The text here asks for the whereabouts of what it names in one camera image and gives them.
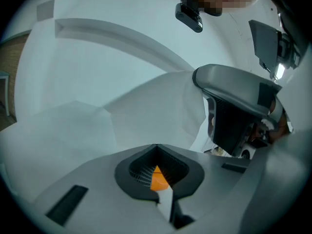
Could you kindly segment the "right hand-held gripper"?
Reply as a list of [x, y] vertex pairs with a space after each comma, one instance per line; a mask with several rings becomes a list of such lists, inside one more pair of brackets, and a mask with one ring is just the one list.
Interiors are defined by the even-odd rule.
[[[253, 73], [219, 64], [207, 64], [193, 73], [193, 83], [208, 102], [208, 135], [231, 156], [252, 159], [256, 150], [291, 133], [286, 112], [279, 100], [270, 112], [281, 86]], [[254, 116], [278, 123], [277, 131], [254, 124]]]

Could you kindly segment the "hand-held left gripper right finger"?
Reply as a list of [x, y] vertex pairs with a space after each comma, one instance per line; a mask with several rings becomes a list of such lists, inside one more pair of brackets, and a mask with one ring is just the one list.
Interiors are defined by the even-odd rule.
[[254, 160], [157, 145], [157, 163], [173, 189], [160, 234], [240, 234], [251, 200]]

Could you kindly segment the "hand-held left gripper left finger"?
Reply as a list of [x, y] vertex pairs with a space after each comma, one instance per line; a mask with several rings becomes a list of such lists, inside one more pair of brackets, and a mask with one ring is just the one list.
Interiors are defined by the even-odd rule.
[[156, 145], [145, 145], [85, 162], [35, 200], [54, 233], [168, 234], [170, 222], [150, 189]]

